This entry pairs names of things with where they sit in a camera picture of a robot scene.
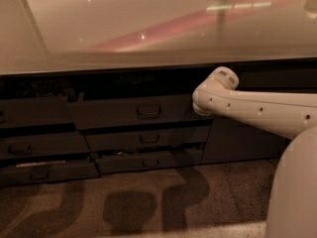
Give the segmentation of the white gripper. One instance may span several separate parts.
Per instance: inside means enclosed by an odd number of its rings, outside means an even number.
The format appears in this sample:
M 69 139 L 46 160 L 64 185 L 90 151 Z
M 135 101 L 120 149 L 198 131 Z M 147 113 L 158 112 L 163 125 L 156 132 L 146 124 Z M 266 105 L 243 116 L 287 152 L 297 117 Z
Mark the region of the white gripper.
M 200 115 L 200 116 L 210 116 L 212 114 L 212 112 L 210 111 L 205 111 L 202 110 L 199 106 L 197 106 L 194 102 L 192 104 L 193 110 L 196 114 Z

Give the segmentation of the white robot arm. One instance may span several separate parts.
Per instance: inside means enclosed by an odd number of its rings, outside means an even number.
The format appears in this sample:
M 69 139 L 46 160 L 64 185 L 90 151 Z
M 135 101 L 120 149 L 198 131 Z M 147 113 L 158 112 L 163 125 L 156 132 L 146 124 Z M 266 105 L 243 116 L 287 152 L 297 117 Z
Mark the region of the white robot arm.
M 317 238 L 317 95 L 251 92 L 219 66 L 192 93 L 202 116 L 221 115 L 290 141 L 270 193 L 265 238 Z

